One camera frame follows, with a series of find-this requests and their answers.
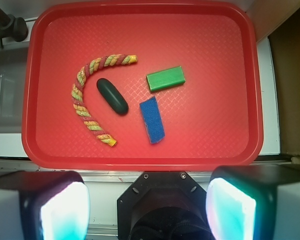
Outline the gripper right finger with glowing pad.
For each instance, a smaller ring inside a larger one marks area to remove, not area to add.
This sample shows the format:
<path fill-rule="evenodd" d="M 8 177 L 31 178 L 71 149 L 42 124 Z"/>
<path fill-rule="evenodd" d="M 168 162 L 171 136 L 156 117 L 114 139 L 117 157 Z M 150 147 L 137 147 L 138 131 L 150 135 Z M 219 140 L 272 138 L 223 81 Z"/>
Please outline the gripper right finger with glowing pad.
<path fill-rule="evenodd" d="M 219 166 L 205 209 L 217 240 L 300 240 L 300 165 Z"/>

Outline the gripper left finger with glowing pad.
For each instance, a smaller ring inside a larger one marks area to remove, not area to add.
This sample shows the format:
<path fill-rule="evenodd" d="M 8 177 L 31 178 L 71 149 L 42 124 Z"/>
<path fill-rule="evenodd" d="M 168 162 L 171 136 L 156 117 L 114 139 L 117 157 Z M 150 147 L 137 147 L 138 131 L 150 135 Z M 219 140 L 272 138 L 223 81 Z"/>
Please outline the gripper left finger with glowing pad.
<path fill-rule="evenodd" d="M 0 171 L 0 240 L 84 240 L 90 195 L 76 171 Z"/>

